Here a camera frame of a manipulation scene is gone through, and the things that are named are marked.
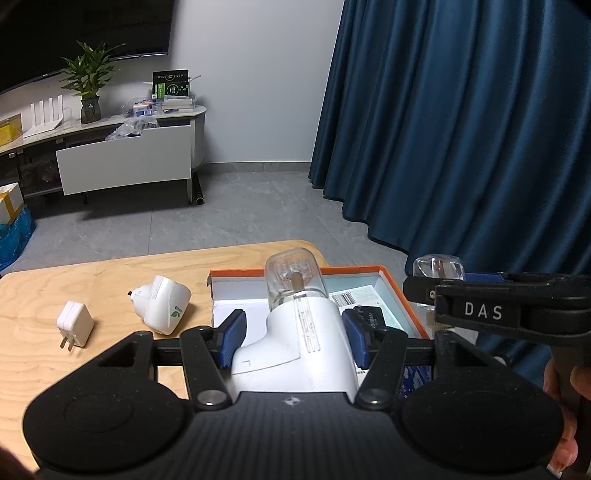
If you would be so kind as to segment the right hand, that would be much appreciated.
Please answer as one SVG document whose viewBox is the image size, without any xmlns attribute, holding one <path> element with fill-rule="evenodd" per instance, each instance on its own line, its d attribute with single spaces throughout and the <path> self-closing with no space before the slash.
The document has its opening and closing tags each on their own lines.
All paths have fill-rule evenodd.
<svg viewBox="0 0 591 480">
<path fill-rule="evenodd" d="M 561 477 L 562 473 L 571 467 L 581 453 L 587 453 L 588 448 L 582 449 L 581 442 L 575 438 L 578 428 L 576 416 L 562 403 L 560 393 L 559 374 L 553 359 L 550 359 L 544 370 L 543 391 L 561 406 L 564 428 L 551 460 L 548 470 Z M 570 374 L 570 384 L 573 389 L 585 399 L 590 399 L 590 368 L 576 366 Z"/>
</svg>

